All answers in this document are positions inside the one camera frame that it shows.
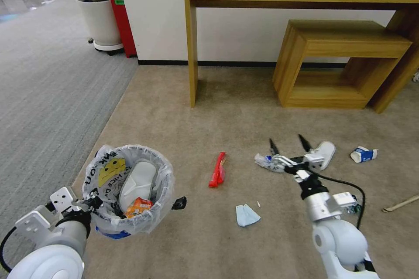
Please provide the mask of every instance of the trash can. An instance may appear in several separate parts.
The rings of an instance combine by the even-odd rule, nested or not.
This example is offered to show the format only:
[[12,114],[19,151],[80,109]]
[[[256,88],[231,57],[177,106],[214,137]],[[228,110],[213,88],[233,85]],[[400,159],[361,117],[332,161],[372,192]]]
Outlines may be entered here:
[[[147,161],[156,168],[155,201],[142,214],[124,218],[118,195],[131,170],[141,161]],[[96,193],[103,201],[103,206],[92,213],[96,230],[109,238],[120,239],[139,232],[150,233],[172,209],[174,185],[173,167],[158,151],[142,145],[118,148],[105,145],[86,168],[82,192],[84,198]]]
[[124,0],[110,0],[113,13],[117,20],[119,34],[122,44],[124,45],[125,55],[127,58],[136,57],[135,43],[132,37],[131,26],[128,20],[127,10],[125,9]]

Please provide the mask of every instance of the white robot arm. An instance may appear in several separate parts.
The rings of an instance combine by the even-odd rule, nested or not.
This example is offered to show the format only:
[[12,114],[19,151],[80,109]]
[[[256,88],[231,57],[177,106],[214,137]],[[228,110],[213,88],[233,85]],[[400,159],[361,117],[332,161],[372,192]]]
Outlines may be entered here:
[[364,198],[363,203],[365,203],[365,193],[361,188],[349,182],[317,174],[315,171],[322,167],[324,158],[313,153],[312,148],[302,136],[300,139],[308,154],[291,159],[281,156],[271,140],[271,151],[275,153],[272,160],[281,165],[285,172],[293,174],[295,181],[301,187],[301,198],[306,204],[307,214],[313,224],[313,243],[322,256],[327,278],[379,279],[367,252],[367,240],[359,231],[364,206],[361,209],[357,227],[341,220],[340,216],[343,211],[357,205],[357,201],[349,192],[330,195],[329,190],[322,185],[319,178],[348,184],[359,189]]
[[[62,187],[15,223],[0,244],[0,263],[9,272],[7,279],[81,279],[82,260],[90,233],[91,213],[102,206],[95,193],[78,200],[70,187]],[[173,210],[186,206],[186,197],[178,198]],[[11,269],[3,258],[3,248],[17,230],[36,244],[35,251]]]

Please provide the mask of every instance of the black baseboard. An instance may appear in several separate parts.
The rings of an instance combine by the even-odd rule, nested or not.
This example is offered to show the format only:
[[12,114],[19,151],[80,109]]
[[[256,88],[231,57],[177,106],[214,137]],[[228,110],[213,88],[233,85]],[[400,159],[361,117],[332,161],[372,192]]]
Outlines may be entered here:
[[[138,60],[138,65],[188,65],[186,60]],[[276,62],[258,61],[198,61],[200,66],[226,66],[242,68],[274,68]],[[346,63],[303,62],[302,68],[344,68]]]

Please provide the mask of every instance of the wooden stool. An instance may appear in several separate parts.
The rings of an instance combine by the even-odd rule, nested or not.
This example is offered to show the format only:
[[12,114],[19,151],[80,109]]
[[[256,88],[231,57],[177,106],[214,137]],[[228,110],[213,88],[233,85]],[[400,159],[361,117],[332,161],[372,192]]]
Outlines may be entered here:
[[[373,21],[290,20],[273,77],[279,100],[362,109],[411,44]],[[352,58],[342,72],[299,72],[306,56]]]

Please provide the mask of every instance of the red trash bin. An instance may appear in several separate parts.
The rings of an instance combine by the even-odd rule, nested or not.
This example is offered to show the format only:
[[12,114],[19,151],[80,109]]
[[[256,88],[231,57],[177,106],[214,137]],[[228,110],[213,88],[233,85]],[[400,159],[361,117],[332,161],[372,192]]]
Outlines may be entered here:
[[127,58],[136,57],[134,39],[132,38],[131,26],[128,20],[127,10],[125,9],[124,0],[110,0],[112,3],[113,13],[117,20],[119,34],[124,45],[125,55]]

